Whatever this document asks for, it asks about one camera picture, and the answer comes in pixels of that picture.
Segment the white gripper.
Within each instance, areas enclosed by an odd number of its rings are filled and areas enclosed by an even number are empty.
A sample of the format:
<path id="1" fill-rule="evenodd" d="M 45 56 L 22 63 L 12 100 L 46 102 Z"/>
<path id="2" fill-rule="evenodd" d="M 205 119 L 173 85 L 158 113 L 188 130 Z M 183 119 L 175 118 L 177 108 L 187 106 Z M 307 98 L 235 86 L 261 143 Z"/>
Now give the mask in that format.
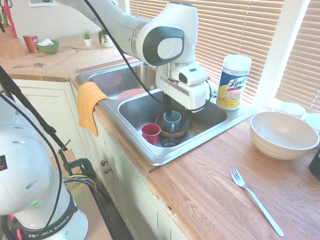
<path id="1" fill-rule="evenodd" d="M 199 83 L 187 86 L 184 83 L 172 84 L 171 81 L 160 71 L 156 71 L 156 86 L 161 89 L 163 94 L 163 104 L 167 117 L 171 117 L 175 108 L 172 106 L 172 99 L 182 105 L 185 109 L 182 118 L 182 129 L 187 129 L 191 120 L 191 111 L 198 112 L 206 104 L 206 86 Z"/>

